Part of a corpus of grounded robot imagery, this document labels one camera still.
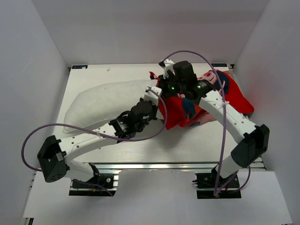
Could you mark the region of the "red cartoon print pillowcase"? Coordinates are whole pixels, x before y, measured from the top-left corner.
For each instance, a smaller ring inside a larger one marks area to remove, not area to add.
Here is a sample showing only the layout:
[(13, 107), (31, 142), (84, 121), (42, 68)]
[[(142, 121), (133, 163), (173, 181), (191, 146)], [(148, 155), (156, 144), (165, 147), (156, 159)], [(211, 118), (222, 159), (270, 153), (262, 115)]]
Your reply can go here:
[(150, 77), (161, 89), (158, 108), (168, 130), (217, 120), (234, 133), (246, 125), (246, 116), (255, 110), (237, 83), (220, 70), (197, 77), (191, 65), (174, 65), (173, 71), (166, 69), (163, 75), (151, 73)]

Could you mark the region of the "white pillow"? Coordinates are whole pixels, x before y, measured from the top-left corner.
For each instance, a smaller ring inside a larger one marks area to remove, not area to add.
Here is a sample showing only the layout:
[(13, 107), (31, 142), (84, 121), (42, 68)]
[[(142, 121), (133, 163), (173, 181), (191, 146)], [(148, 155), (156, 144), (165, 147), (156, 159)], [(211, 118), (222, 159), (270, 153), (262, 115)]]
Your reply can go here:
[(80, 92), (64, 117), (64, 124), (96, 129), (129, 111), (144, 96), (147, 87), (156, 86), (156, 80), (135, 80), (101, 84)]

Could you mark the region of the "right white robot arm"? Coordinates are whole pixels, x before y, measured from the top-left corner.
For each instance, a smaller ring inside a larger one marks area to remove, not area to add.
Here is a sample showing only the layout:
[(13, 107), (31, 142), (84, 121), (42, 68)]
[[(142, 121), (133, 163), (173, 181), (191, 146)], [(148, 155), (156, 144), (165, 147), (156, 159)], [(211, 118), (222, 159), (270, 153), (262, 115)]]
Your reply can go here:
[(166, 95), (182, 93), (193, 105), (211, 114), (229, 132), (237, 146), (225, 159), (220, 159), (212, 174), (212, 183), (224, 186), (229, 177), (246, 168), (267, 151), (270, 130), (266, 125), (257, 126), (225, 100), (224, 89), (217, 90), (210, 80), (199, 80), (187, 61), (159, 63), (164, 73), (159, 76), (161, 90)]

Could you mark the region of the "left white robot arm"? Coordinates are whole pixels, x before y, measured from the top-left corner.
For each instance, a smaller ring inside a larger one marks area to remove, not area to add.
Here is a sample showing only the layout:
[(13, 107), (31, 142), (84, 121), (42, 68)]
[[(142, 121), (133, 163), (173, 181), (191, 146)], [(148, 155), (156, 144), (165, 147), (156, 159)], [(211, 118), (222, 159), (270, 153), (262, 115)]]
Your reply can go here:
[(140, 100), (131, 110), (123, 112), (92, 134), (64, 139), (57, 139), (54, 135), (46, 138), (37, 154), (45, 181), (51, 183), (66, 177), (83, 181), (88, 187), (96, 186), (99, 182), (96, 166), (78, 162), (75, 158), (134, 138), (151, 120), (156, 119), (157, 110), (158, 107), (151, 101)]

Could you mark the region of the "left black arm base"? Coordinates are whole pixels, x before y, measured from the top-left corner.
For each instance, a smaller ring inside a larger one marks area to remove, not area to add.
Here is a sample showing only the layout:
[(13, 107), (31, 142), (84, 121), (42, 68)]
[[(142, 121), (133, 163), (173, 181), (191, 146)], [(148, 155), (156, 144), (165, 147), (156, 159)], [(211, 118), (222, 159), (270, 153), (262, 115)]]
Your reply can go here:
[(102, 173), (94, 164), (90, 164), (94, 176), (88, 181), (72, 180), (69, 196), (94, 196), (94, 197), (113, 197), (116, 192), (114, 173)]

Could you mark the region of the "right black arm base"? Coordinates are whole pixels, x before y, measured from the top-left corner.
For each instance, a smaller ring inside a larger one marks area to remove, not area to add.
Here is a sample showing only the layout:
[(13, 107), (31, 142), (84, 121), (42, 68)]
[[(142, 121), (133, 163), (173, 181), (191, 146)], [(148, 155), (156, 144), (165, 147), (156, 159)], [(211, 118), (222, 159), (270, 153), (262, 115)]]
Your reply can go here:
[(192, 184), (196, 188), (197, 199), (241, 198), (240, 183), (237, 175), (234, 176), (230, 183), (224, 186), (218, 196), (214, 196), (215, 180), (211, 173), (196, 173)]

